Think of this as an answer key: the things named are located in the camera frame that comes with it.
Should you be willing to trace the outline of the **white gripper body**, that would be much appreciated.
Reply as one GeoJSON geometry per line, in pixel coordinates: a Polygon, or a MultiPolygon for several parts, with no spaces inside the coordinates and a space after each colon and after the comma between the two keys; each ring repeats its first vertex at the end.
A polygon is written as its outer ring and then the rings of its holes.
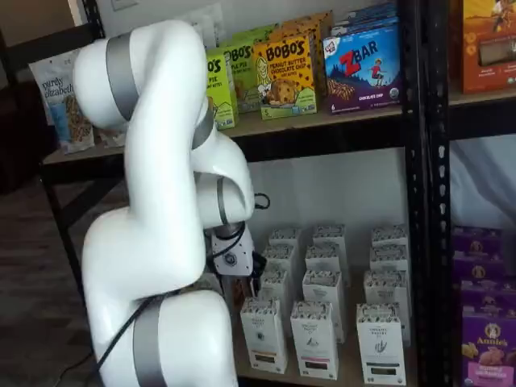
{"type": "Polygon", "coordinates": [[[230,239],[220,239],[216,234],[212,235],[212,253],[216,255],[226,251],[214,258],[214,269],[222,276],[248,277],[253,270],[252,253],[254,243],[248,228],[244,229],[241,236],[230,239]]]}

